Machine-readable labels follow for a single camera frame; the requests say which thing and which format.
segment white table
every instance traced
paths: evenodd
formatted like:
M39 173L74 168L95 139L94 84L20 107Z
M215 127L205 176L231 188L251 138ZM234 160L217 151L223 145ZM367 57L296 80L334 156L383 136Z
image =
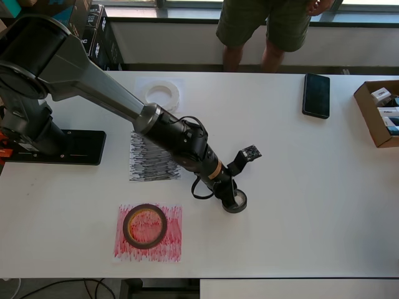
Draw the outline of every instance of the white table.
M110 73L185 80L224 163L255 144L263 157L236 181L248 207L193 199L182 180L130 183L131 124L81 98L53 103L61 128L107 132L100 166L6 163L0 176L0 277L394 277L399 275L399 149L377 149L354 91L330 76L331 116L301 111L303 75ZM180 263L112 262L121 202L183 205Z

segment white wall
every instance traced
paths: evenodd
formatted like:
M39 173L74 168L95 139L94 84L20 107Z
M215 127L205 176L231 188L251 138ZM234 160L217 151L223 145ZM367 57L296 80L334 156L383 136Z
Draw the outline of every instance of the white wall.
M113 23L125 63L221 64L223 46L211 24ZM246 44L242 64L258 64L266 27ZM399 66L399 29L310 27L285 65Z

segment smartphone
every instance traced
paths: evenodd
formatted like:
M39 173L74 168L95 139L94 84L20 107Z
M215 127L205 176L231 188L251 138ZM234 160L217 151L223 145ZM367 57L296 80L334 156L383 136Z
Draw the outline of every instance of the smartphone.
M302 113L324 120L330 116L330 78L306 74Z

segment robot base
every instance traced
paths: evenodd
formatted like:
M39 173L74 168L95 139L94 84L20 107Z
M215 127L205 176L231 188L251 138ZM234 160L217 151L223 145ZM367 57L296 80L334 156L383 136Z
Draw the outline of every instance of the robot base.
M103 131L62 130L68 138L68 148L57 156L14 150L6 162L99 165L107 135Z

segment person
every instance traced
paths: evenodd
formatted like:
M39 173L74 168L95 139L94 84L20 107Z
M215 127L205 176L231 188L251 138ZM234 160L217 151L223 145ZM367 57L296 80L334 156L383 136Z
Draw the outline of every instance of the person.
M310 18L328 10L334 0L224 0L216 35L224 44L225 72L237 71L244 45L267 18L266 48L261 67L278 70L286 52L299 50Z

